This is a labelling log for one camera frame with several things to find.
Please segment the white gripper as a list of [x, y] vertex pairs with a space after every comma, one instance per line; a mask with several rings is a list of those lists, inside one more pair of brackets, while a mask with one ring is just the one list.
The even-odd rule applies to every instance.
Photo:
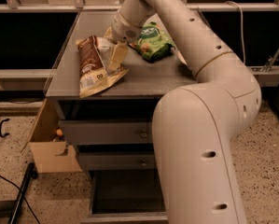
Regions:
[[111, 21], [112, 36], [118, 42], [111, 50], [108, 69], [110, 72], [117, 71], [124, 61], [127, 53], [127, 43], [132, 43], [140, 35], [143, 20], [137, 15], [124, 15], [120, 10]]

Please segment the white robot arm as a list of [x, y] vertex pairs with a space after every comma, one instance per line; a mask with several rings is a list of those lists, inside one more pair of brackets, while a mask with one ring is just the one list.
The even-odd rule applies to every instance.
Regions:
[[134, 41], [157, 14], [195, 78], [167, 92], [152, 138], [169, 224], [247, 224], [230, 153], [231, 138], [258, 114], [261, 90], [237, 55], [181, 0], [125, 0], [111, 22]]

